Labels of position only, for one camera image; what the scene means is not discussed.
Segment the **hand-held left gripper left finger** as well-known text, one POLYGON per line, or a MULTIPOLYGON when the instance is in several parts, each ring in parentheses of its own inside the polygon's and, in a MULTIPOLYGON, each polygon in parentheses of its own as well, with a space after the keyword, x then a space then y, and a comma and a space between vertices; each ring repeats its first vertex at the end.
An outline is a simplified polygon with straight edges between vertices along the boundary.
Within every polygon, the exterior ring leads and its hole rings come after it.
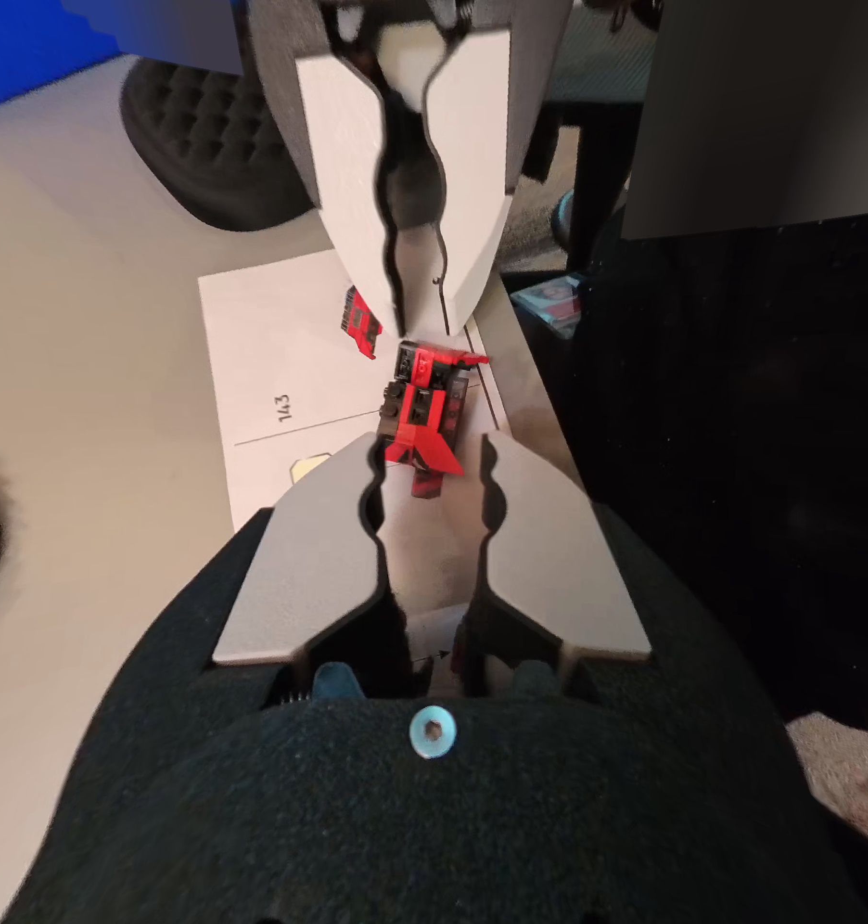
POLYGON ((393 671, 383 445, 365 433, 274 505, 212 653, 219 667, 393 671))

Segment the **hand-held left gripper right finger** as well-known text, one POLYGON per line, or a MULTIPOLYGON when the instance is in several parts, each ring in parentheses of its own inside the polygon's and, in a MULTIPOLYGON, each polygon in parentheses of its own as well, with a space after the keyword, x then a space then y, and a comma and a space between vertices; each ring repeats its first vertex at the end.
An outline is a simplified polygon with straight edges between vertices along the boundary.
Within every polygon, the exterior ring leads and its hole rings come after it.
POLYGON ((470 602, 470 681, 493 659, 547 665, 569 682, 583 660, 650 664, 652 645, 585 490, 501 432, 482 437, 480 545, 470 602))

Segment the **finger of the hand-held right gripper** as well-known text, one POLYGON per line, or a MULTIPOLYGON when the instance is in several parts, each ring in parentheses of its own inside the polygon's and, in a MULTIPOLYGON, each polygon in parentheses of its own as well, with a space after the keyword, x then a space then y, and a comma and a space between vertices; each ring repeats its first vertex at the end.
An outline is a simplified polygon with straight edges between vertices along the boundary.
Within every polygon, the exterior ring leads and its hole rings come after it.
POLYGON ((332 53, 296 60, 319 215, 358 294, 394 335, 405 334, 394 227, 382 205, 387 149, 382 94, 332 53))
POLYGON ((506 189, 511 32, 476 29, 428 78, 422 119, 440 171, 436 230, 444 329, 458 335, 486 287, 510 206, 506 189))

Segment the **red lego subassembly with clear piece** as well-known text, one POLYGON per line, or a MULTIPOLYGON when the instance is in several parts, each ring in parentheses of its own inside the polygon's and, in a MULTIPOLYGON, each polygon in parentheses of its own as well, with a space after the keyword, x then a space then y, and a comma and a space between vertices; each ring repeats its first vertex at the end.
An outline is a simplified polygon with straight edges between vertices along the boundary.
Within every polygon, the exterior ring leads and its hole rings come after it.
POLYGON ((436 499, 446 475, 463 474, 455 445, 467 389, 467 376, 457 373, 444 388, 394 380, 384 390, 378 428, 383 457, 413 469, 414 498, 436 499))

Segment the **lego instruction booklet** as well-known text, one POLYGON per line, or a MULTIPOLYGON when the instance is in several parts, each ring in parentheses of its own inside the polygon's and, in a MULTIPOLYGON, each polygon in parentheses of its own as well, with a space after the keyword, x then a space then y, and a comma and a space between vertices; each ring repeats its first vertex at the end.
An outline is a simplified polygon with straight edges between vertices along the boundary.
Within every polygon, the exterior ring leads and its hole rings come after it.
MULTIPOLYGON (((397 340, 363 356, 340 327, 350 286, 331 251, 203 277, 198 282, 234 530, 273 506, 300 477, 375 432, 397 340)), ((462 478, 440 496, 412 496, 413 473, 388 466, 382 486, 394 596, 414 628, 456 624, 475 583, 483 433, 510 432, 491 366, 468 375, 454 446, 462 478)))

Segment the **black mesh office chair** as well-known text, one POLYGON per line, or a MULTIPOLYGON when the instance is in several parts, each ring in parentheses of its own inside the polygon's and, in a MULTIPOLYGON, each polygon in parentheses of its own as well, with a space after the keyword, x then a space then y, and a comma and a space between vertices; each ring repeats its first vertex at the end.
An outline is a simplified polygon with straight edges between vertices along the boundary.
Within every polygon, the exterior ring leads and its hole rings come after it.
POLYGON ((523 174, 544 182, 561 128, 578 130, 568 271, 588 268, 628 181, 662 1, 574 2, 523 174))

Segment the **black egg-crate foam pad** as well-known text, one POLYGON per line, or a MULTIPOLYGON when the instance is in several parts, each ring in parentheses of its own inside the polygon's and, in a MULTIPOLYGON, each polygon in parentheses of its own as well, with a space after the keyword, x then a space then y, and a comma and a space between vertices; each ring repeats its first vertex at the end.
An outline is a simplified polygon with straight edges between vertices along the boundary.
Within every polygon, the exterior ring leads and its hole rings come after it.
POLYGON ((206 225, 255 232, 313 209, 249 57, 241 75, 142 57, 120 115, 154 177, 206 225))

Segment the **red and blue printed box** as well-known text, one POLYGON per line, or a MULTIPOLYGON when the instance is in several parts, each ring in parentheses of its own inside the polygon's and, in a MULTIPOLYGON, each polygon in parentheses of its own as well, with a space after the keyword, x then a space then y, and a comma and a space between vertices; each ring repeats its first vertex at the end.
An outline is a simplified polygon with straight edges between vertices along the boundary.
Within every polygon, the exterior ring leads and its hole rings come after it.
POLYGON ((557 276, 510 294, 512 305, 539 321, 556 338, 570 341, 582 317, 584 278, 557 276))

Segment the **blue plastic storage bin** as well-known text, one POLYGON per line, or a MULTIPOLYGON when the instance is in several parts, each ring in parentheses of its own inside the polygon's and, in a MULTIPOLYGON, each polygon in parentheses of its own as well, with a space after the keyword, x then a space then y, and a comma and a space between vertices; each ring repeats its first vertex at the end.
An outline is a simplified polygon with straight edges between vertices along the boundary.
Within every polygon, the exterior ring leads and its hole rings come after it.
POLYGON ((0 104, 119 55, 59 1, 0 1, 0 104))

